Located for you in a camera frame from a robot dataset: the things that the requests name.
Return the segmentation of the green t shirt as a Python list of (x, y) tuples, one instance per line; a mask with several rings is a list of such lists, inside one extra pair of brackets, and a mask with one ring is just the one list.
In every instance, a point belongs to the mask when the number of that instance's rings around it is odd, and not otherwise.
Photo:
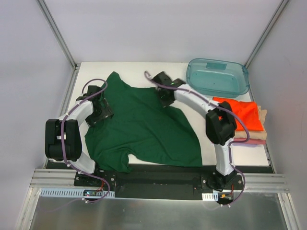
[(101, 169), (131, 171), (129, 156), (182, 167), (202, 166), (201, 146), (184, 113), (163, 107), (155, 88), (135, 88), (111, 73), (104, 92), (113, 116), (85, 135), (88, 153)]

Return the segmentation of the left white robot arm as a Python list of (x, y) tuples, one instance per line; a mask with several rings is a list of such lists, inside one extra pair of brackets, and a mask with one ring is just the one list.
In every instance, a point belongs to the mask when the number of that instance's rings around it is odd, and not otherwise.
[(104, 96), (107, 88), (90, 85), (79, 96), (73, 107), (57, 119), (49, 119), (45, 126), (45, 155), (54, 161), (62, 161), (79, 173), (85, 174), (90, 186), (101, 182), (101, 174), (95, 171), (95, 161), (83, 152), (80, 126), (86, 123), (94, 127), (98, 122), (111, 118), (114, 113)]

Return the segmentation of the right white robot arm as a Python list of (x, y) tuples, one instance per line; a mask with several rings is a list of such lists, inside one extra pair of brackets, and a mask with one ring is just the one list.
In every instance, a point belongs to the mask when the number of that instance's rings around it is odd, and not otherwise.
[(234, 140), (237, 126), (230, 104), (209, 99), (183, 80), (172, 80), (164, 71), (153, 78), (146, 72), (145, 77), (156, 85), (163, 106), (179, 101), (205, 119), (205, 133), (214, 144), (216, 155), (215, 174), (209, 176), (206, 184), (210, 189), (219, 192), (231, 186), (237, 172), (233, 164), (230, 144)]

